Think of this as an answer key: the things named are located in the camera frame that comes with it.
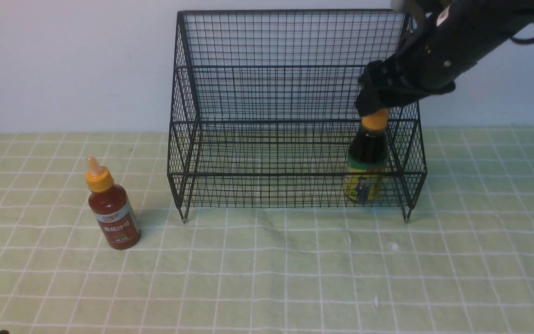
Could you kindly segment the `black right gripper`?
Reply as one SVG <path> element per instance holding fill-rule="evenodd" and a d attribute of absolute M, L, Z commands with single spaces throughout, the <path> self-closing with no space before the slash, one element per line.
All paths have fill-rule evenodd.
<path fill-rule="evenodd" d="M 381 109 L 403 107 L 430 96 L 452 93 L 451 82 L 439 89 L 426 89 L 406 76 L 394 57 L 368 63 L 357 79 L 361 89 L 356 98 L 356 111 L 360 117 L 370 116 Z"/>

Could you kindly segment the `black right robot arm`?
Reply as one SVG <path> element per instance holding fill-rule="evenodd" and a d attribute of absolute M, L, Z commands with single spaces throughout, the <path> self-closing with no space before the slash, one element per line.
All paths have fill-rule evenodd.
<path fill-rule="evenodd" d="M 534 44 L 534 0 L 393 0 L 416 23 L 396 51 L 368 63 L 355 101 L 361 117 L 451 93 L 458 76 L 507 40 Z"/>

